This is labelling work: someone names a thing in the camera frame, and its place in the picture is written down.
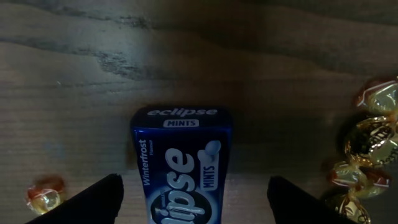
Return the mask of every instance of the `wooden surface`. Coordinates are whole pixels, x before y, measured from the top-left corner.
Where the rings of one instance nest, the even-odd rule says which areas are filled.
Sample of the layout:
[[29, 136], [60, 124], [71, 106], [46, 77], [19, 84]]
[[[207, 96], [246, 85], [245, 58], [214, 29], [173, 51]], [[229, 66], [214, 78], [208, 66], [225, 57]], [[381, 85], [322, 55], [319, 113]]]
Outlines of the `wooden surface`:
[[[280, 174], [315, 197], [320, 171], [369, 77], [398, 71], [390, 0], [0, 0], [0, 222], [32, 218], [34, 177], [70, 195], [123, 175], [116, 223], [145, 223], [129, 119], [151, 104], [234, 116], [223, 223], [274, 223]], [[388, 167], [398, 177], [398, 166]], [[396, 223], [398, 187], [364, 201]]]

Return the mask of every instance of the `wooden table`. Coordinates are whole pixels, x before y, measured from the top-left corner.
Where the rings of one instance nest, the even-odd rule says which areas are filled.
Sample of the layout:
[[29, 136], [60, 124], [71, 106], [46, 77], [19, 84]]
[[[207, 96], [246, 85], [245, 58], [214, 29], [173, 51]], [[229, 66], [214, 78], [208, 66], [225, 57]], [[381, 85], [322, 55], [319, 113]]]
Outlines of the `wooden table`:
[[[398, 71], [388, 0], [0, 0], [0, 222], [32, 218], [26, 187], [61, 174], [75, 195], [123, 175], [116, 223], [145, 223], [129, 120], [153, 104], [234, 116], [223, 223], [274, 223], [280, 174], [315, 197], [320, 167], [369, 77]], [[398, 177], [398, 166], [387, 168]], [[364, 201], [398, 219], [398, 188]]]

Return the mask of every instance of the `black object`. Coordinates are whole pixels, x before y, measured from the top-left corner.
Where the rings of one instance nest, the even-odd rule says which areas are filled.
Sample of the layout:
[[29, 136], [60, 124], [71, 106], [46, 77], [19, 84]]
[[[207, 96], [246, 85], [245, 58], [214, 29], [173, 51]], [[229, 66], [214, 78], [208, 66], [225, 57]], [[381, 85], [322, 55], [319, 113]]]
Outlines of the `black object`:
[[26, 224], [112, 224], [123, 201], [123, 181], [111, 174]]
[[355, 224], [283, 177], [271, 177], [267, 196], [276, 224]]

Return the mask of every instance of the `wood grain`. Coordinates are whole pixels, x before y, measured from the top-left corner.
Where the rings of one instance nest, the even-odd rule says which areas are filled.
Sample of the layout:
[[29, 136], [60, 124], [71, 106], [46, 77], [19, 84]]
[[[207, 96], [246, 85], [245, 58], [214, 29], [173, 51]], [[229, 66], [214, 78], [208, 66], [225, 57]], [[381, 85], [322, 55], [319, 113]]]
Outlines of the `wood grain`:
[[[274, 223], [268, 179], [319, 197], [350, 103], [398, 71], [388, 0], [0, 0], [0, 222], [24, 223], [31, 180], [61, 174], [70, 195], [112, 172], [116, 223], [145, 223], [129, 120], [154, 104], [219, 105], [234, 116], [223, 223]], [[397, 166], [388, 167], [394, 177]], [[364, 201], [395, 223], [393, 186]]]

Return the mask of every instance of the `blue box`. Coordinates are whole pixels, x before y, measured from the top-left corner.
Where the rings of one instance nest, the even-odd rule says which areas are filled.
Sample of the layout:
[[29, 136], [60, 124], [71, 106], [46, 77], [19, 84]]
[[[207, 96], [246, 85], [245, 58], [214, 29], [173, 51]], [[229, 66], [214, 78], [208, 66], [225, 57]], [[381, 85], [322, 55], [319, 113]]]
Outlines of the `blue box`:
[[232, 119], [216, 107], [148, 107], [131, 122], [148, 223], [219, 224]]

